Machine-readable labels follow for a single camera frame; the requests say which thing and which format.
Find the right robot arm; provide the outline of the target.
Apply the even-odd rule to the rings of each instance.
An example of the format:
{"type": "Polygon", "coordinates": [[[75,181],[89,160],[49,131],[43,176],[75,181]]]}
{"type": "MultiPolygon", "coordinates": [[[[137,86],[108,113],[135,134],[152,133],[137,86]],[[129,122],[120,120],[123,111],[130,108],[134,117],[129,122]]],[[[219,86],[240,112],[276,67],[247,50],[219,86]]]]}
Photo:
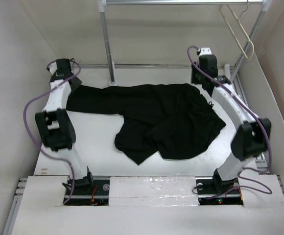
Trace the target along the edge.
{"type": "Polygon", "coordinates": [[[238,178],[242,171],[249,169],[248,164],[254,158],[271,152],[271,122],[251,111],[238,97],[230,80],[218,74],[217,58],[211,52],[198,51],[197,62],[191,63],[191,82],[201,85],[218,102],[236,128],[225,162],[214,171],[211,179],[198,181],[195,187],[198,194],[210,194],[210,199],[219,199],[242,187],[238,178]]]}

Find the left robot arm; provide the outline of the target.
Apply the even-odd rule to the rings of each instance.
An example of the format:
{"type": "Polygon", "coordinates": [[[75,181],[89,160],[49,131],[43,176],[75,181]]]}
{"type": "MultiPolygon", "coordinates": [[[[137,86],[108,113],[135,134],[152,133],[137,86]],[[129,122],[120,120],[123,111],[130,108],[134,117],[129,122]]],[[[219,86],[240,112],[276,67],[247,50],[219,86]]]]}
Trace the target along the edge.
{"type": "Polygon", "coordinates": [[[35,121],[44,147],[55,158],[65,162],[70,170],[70,179],[63,184],[73,195],[86,195],[95,188],[92,173],[81,160],[75,148],[76,133],[66,111],[69,96],[81,85],[81,80],[72,72],[73,59],[57,59],[47,66],[51,73],[51,92],[44,109],[35,114],[35,121]]]}

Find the black trousers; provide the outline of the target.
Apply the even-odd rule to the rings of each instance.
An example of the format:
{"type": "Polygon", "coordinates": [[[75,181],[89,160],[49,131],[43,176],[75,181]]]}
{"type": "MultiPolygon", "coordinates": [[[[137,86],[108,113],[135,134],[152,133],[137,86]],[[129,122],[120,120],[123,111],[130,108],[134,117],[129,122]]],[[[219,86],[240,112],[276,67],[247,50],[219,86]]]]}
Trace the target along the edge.
{"type": "Polygon", "coordinates": [[[200,91],[190,84],[104,89],[79,86],[70,94],[72,112],[121,115],[115,147],[136,164],[159,152],[166,160],[187,160],[205,152],[225,127],[200,91]]]}

